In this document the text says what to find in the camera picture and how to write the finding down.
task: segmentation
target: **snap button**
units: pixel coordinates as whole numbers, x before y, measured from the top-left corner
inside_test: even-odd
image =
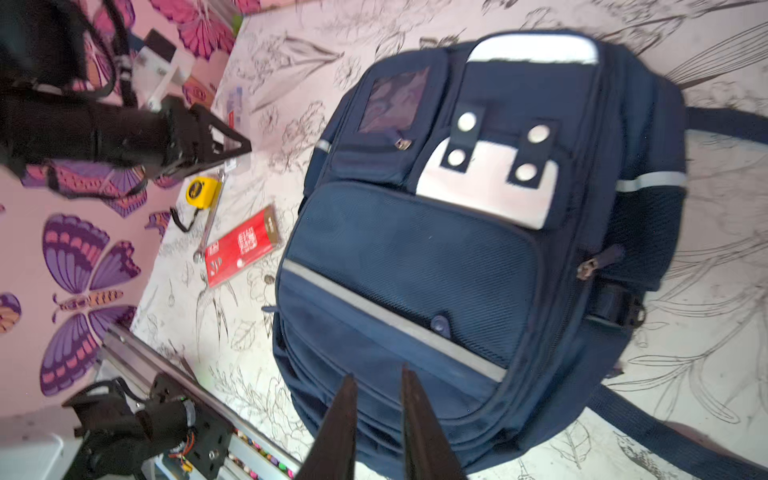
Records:
[[[533,164],[524,164],[518,167],[517,170],[515,170],[515,176],[518,180],[521,182],[527,182],[528,180],[532,179],[536,176],[536,172],[538,169]]]
[[[473,114],[471,111],[468,111],[458,118],[456,126],[461,131],[470,131],[472,128],[475,128],[477,121],[478,118],[475,116],[475,114]]]
[[[436,315],[429,324],[429,327],[438,335],[444,336],[446,339],[451,338],[451,324],[444,316]]]
[[[465,158],[467,158],[467,154],[465,154],[463,150],[459,150],[457,148],[456,150],[448,154],[448,163],[451,164],[453,167],[457,167],[464,163]]]
[[[549,127],[546,125],[536,125],[528,131],[528,141],[532,144],[541,143],[547,140],[547,137],[549,137]]]

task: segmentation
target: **backpack strap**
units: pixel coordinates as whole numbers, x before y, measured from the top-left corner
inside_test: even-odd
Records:
[[[730,108],[688,107],[686,115],[688,129],[768,144],[768,118]],[[701,480],[768,480],[763,467],[709,450],[605,385],[592,393],[587,406],[646,449]]]
[[[768,118],[732,108],[687,107],[686,128],[768,144]]]
[[[701,480],[768,479],[768,471],[762,467],[699,445],[605,385],[600,385],[592,393],[587,406],[637,443]]]

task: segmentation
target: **red package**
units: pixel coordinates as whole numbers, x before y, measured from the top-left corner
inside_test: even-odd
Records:
[[[208,286],[226,282],[278,243],[275,210],[269,205],[205,249]]]

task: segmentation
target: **strap buckle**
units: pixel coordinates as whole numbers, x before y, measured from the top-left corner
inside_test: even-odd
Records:
[[[596,283],[585,319],[606,326],[636,329],[645,322],[643,297],[619,283]]]

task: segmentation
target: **tabletop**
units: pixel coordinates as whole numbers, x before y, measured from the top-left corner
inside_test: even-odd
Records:
[[[723,0],[325,0],[248,18],[214,107],[247,92],[251,167],[227,181],[211,239],[268,204],[283,238],[312,148],[368,65],[494,31],[571,28],[622,43],[687,103],[768,114],[768,3]],[[768,148],[687,134],[689,184],[677,254],[610,387],[694,438],[768,462]],[[188,208],[180,197],[179,207]],[[297,458],[312,437],[272,357],[281,249],[215,290],[192,261],[202,220],[166,233],[133,330],[184,357],[200,383]],[[357,465],[358,478],[379,478]],[[522,458],[473,479],[687,479],[585,410]]]

